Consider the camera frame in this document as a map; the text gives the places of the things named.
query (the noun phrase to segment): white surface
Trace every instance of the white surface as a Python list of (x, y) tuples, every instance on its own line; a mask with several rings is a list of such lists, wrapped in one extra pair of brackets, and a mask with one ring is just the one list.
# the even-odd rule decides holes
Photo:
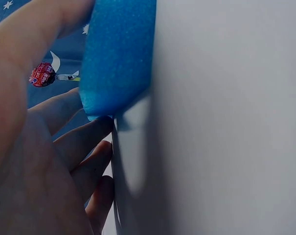
[(120, 234), (296, 235), (296, 0), (159, 0), (153, 74)]

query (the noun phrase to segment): hand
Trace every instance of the hand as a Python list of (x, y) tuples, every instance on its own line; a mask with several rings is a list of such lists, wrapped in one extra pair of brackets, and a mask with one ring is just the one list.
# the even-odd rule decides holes
[(112, 146), (100, 141), (113, 121), (101, 118), (53, 142), (82, 108), (78, 90), (26, 108), (31, 70), (58, 36), (86, 21), (92, 6), (33, 0), (0, 24), (0, 234), (101, 234), (114, 187), (102, 177)]

